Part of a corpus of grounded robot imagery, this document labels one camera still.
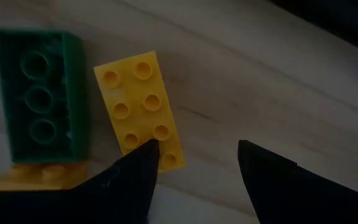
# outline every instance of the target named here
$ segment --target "green lego brick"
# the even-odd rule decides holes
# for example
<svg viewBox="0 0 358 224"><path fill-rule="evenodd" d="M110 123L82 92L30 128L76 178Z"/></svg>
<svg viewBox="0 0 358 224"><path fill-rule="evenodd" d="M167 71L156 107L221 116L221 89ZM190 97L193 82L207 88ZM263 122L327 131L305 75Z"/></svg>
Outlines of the green lego brick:
<svg viewBox="0 0 358 224"><path fill-rule="evenodd" d="M0 86L14 163L88 156L81 40L59 30L0 29Z"/></svg>

